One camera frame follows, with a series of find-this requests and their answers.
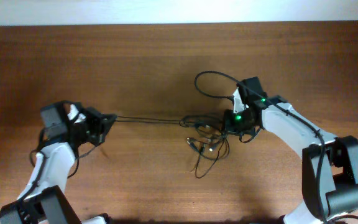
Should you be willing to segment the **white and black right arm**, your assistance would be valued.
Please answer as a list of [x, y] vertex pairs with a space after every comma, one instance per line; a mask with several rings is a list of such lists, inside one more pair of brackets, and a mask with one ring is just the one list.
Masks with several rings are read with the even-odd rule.
[[268, 97], [257, 77], [236, 85], [224, 130], [251, 137], [266, 130], [301, 159], [303, 201], [279, 223], [334, 223], [358, 210], [358, 139], [327, 132], [281, 96]]

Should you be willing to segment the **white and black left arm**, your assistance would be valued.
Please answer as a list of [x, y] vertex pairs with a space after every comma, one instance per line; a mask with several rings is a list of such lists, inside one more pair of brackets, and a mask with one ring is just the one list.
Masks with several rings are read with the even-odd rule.
[[67, 100], [44, 106], [40, 115], [34, 169], [18, 198], [0, 209], [0, 223], [80, 223], [64, 194], [71, 168], [79, 166], [79, 147], [100, 146], [117, 119]]

